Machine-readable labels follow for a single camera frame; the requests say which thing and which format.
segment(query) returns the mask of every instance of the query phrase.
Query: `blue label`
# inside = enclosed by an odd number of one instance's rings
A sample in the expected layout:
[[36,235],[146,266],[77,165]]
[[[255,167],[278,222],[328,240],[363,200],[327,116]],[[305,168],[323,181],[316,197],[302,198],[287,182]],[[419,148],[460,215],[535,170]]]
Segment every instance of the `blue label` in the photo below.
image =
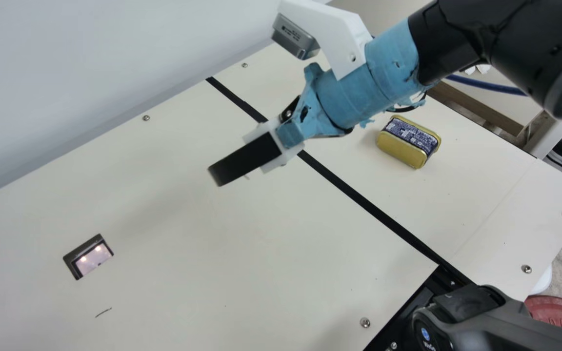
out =
[[433,151],[435,151],[439,145],[437,138],[434,136],[426,133],[425,131],[421,131],[411,124],[403,122],[398,118],[391,120],[385,129],[389,133],[392,133],[393,135],[424,151],[428,157],[431,156]]
[[431,335],[428,334],[428,331],[426,331],[426,329],[422,328],[422,336],[424,337],[424,339],[426,341],[430,341],[431,340]]

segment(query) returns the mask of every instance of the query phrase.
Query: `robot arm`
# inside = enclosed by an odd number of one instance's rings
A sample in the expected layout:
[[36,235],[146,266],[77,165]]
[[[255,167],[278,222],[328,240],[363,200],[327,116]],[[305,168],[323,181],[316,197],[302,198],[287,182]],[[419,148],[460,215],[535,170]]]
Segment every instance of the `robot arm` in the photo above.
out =
[[[302,59],[321,47],[332,69],[307,66],[299,100],[209,167],[219,186],[284,165],[309,138],[343,136],[395,105],[414,105],[412,96],[480,62],[562,118],[562,0],[434,0],[374,39],[356,14],[311,0],[283,0],[279,9],[273,39]],[[262,137],[269,149],[248,145]]]
[[562,351],[562,328],[494,287],[467,285],[413,313],[413,351]]

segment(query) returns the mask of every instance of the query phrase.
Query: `metal screw head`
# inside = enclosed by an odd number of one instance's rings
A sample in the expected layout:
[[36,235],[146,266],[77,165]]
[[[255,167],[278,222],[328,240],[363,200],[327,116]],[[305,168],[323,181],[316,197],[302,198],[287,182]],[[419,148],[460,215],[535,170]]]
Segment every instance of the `metal screw head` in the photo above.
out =
[[361,320],[359,320],[359,324],[361,324],[362,327],[367,328],[370,326],[370,320],[366,317],[361,318]]

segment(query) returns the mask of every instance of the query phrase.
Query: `tin can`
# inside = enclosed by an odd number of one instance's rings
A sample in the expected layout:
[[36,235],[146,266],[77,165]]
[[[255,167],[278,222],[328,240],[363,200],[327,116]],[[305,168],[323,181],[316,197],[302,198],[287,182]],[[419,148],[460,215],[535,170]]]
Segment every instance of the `tin can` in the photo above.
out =
[[392,116],[377,137],[379,149],[415,169],[424,167],[441,143],[437,133],[398,115]]

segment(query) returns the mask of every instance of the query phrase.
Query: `blue cable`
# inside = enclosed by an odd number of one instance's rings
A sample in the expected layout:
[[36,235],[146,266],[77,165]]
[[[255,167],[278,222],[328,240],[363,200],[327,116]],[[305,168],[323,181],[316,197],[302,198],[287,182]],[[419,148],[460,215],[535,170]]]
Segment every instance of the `blue cable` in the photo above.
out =
[[505,94],[518,95],[518,96],[528,96],[524,93],[524,91],[521,91],[516,87],[509,87],[500,84],[483,82],[482,80],[475,80],[471,78],[456,76],[454,74],[451,74],[450,76],[446,77],[446,79],[452,80],[454,82],[459,82],[461,84],[465,84],[468,86],[477,87],[480,89],[497,91],[498,93],[505,93]]

